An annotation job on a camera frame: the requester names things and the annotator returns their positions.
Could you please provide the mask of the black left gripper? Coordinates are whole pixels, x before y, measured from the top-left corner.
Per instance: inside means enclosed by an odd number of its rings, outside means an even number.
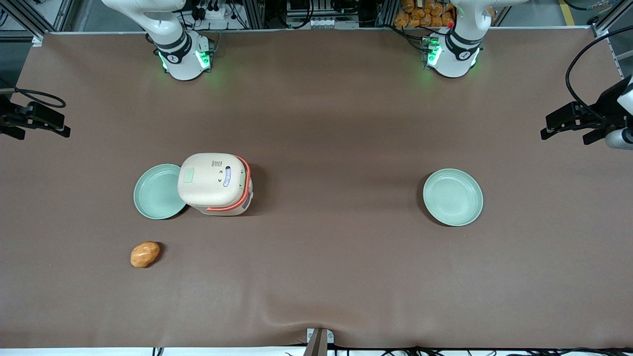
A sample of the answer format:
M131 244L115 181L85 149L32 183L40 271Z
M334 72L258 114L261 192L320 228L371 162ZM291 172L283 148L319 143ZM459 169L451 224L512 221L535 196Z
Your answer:
M603 115L604 121L618 128L632 129L633 117L633 79L629 75L604 90L595 102L594 109ZM541 130L541 139L547 140L557 133L595 129L596 120L579 103L572 101L545 116L545 128ZM603 140L606 129L595 129L583 135L583 144L590 145Z

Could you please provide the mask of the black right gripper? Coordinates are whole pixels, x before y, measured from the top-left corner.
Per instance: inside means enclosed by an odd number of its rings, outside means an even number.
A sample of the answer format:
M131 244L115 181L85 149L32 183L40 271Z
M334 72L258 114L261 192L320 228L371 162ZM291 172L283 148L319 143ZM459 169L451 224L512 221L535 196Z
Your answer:
M0 96L0 133L17 140L25 139L24 128L52 131L64 138L69 138L71 129L65 125L65 115L31 101L28 108L11 102L7 95Z

